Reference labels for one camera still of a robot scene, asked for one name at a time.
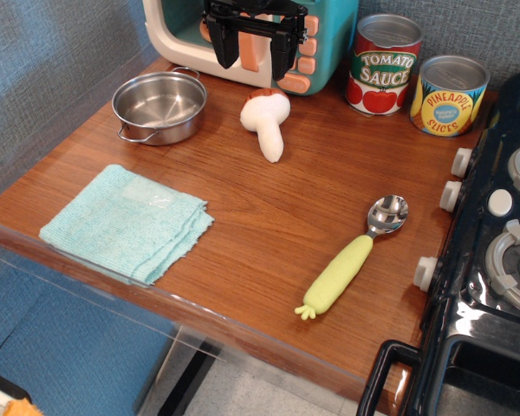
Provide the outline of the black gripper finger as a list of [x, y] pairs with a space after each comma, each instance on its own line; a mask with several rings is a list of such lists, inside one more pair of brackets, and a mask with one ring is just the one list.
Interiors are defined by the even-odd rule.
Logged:
[[296, 56], [296, 42], [292, 35], [276, 32], [270, 42], [272, 80], [280, 81], [289, 71]]
[[238, 31], [225, 21], [208, 16], [206, 26], [210, 34], [218, 63], [224, 68], [230, 68], [239, 57]]

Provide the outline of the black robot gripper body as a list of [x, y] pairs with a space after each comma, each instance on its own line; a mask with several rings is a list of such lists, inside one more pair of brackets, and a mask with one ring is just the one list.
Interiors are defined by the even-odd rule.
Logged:
[[204, 7], [212, 42], [238, 39], [240, 32], [270, 39], [289, 36], [297, 43], [308, 38], [308, 9], [294, 1], [204, 1]]

